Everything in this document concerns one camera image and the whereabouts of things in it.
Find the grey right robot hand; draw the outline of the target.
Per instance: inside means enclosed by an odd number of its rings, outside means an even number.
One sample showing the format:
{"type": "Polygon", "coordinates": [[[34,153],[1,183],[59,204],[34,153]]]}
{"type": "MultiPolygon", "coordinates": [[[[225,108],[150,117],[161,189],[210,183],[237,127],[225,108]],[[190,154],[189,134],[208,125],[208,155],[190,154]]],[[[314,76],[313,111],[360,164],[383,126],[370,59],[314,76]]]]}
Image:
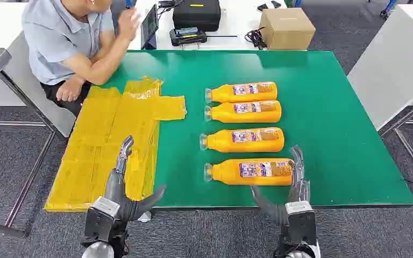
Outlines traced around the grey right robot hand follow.
{"type": "Polygon", "coordinates": [[[306,226],[315,222],[315,214],[309,203],[310,182],[305,179],[303,152],[299,145],[291,147],[293,160],[289,162],[292,183],[285,204],[276,205],[260,194],[258,187],[252,185],[251,193],[256,205],[271,220],[280,225],[306,226]]]}

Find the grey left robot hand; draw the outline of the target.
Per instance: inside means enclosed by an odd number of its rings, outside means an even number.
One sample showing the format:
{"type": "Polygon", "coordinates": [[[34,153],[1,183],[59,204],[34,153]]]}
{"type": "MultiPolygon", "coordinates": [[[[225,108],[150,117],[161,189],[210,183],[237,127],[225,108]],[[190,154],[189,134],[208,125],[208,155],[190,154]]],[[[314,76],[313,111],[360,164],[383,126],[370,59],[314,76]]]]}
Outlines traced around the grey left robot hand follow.
{"type": "Polygon", "coordinates": [[[131,135],[127,136],[121,144],[116,159],[115,167],[110,171],[104,191],[104,198],[120,205],[118,215],[122,221],[138,220],[145,212],[163,197],[166,186],[159,186],[155,193],[143,200],[131,200],[125,193],[125,171],[127,159],[132,153],[134,143],[131,135]]]}

